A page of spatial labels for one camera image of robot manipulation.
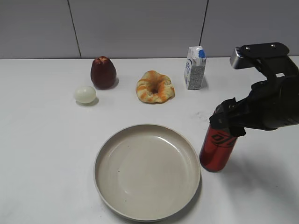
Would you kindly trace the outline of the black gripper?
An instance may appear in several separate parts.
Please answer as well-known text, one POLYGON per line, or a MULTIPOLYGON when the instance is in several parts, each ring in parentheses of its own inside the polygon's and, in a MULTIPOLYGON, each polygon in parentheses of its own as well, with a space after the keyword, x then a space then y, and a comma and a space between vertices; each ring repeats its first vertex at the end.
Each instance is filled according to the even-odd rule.
POLYGON ((245 127, 275 130, 299 123, 299 69, 288 56, 252 59, 266 80, 251 86, 240 101, 224 100, 209 118, 213 129, 228 128, 233 137, 246 134, 245 127))

